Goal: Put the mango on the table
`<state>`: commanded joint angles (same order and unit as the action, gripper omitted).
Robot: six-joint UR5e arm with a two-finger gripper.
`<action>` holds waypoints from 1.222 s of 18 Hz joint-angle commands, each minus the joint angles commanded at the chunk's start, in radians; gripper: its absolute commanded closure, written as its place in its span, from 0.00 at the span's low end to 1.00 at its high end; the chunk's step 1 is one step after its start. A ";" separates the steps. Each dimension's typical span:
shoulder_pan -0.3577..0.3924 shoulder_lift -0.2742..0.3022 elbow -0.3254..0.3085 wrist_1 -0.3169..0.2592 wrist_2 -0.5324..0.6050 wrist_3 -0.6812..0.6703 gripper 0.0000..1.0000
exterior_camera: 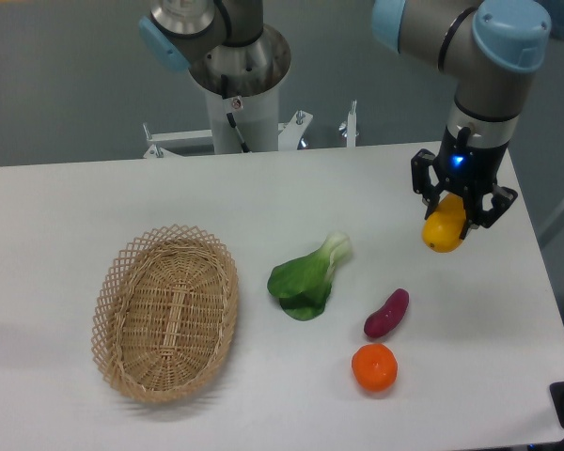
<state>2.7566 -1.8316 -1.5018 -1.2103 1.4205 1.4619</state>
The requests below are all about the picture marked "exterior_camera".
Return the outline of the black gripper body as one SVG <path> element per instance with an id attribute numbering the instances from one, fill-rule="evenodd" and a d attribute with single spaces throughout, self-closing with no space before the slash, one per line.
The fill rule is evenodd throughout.
<path id="1" fill-rule="evenodd" d="M 445 129 L 436 157 L 437 178 L 444 190 L 453 194 L 462 194 L 465 188 L 472 194 L 488 194 L 497 183 L 497 171 L 508 145 L 473 147 L 466 141 L 470 135 L 469 128 L 458 132 L 458 137 Z"/>

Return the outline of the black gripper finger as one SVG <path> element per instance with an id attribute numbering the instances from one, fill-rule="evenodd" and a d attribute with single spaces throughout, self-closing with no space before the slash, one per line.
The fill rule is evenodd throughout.
<path id="1" fill-rule="evenodd" d="M 518 193 L 508 187 L 493 185 L 491 191 L 491 207 L 485 210 L 483 196 L 478 196 L 474 188 L 465 187 L 462 193 L 462 204 L 465 220 L 460 238 L 465 239 L 472 228 L 490 228 L 515 202 Z"/>
<path id="2" fill-rule="evenodd" d="M 419 150 L 411 159 L 411 174 L 413 191 L 421 195 L 427 207 L 424 218 L 428 219 L 436 211 L 444 191 L 442 182 L 433 183 L 431 179 L 432 175 L 438 175 L 436 156 L 427 149 Z"/>

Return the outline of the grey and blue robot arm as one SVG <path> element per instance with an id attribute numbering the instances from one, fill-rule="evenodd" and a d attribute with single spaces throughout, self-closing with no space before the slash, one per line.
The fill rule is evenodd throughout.
<path id="1" fill-rule="evenodd" d="M 188 72 L 205 93 L 216 152 L 298 145 L 278 126 L 290 47 L 263 21 L 260 1 L 156 1 L 138 28 L 164 67 Z M 517 196 L 497 172 L 544 59 L 548 12 L 533 1 L 378 1 L 371 29 L 387 48 L 458 82 L 439 151 L 411 161 L 428 214 L 441 211 L 442 195 L 456 195 L 461 235 L 492 226 Z"/>

